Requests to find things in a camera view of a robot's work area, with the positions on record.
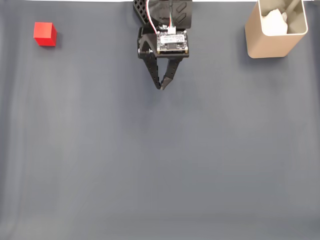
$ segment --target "circuit board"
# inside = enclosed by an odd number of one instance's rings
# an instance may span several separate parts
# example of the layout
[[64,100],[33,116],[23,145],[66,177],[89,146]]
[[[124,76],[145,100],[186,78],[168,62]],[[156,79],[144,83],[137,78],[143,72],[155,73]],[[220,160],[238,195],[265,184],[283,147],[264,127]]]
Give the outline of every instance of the circuit board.
[[162,31],[157,34],[156,50],[160,52],[188,52],[188,37],[186,31],[168,34]]

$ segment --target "gray mat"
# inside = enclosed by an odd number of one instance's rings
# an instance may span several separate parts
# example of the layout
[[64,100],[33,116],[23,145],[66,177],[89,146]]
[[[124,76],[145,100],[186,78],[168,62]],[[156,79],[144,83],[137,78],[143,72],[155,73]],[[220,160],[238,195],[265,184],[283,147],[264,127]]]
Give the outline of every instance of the gray mat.
[[130,2],[0,5],[1,240],[320,239],[317,6],[287,57],[251,59],[254,3],[195,3],[159,91]]

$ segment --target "beige container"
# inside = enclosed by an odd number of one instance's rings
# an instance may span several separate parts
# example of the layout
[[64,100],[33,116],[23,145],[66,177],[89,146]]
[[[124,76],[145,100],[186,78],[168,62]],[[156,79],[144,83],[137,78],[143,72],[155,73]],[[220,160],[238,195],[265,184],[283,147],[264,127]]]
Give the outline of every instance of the beige container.
[[286,56],[308,31],[304,3],[301,0],[287,18],[286,35],[268,36],[262,30],[262,16],[279,9],[285,11],[292,0],[258,0],[245,24],[248,55],[253,59]]

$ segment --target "robotic arm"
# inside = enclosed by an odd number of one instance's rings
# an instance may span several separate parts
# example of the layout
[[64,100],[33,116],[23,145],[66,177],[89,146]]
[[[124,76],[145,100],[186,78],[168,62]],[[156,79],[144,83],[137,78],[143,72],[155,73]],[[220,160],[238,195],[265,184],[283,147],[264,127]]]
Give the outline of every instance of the robotic arm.
[[[134,0],[133,9],[142,27],[137,39],[142,59],[157,89],[164,90],[173,80],[179,63],[189,57],[187,30],[191,27],[192,0]],[[157,58],[167,58],[162,81]]]

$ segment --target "wire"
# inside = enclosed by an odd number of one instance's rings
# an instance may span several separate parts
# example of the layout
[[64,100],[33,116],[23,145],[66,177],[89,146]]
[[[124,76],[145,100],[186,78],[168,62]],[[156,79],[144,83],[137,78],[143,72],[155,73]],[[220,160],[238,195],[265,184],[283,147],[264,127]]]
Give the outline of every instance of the wire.
[[170,10],[170,27],[174,27],[174,20],[173,20],[173,0],[169,0],[169,10]]
[[150,12],[149,12],[149,1],[150,0],[146,0],[146,2],[145,2],[146,15],[148,16],[149,22],[150,22],[155,34],[157,34],[157,29],[156,29],[154,23],[152,22],[152,19],[151,19],[151,16],[150,16]]

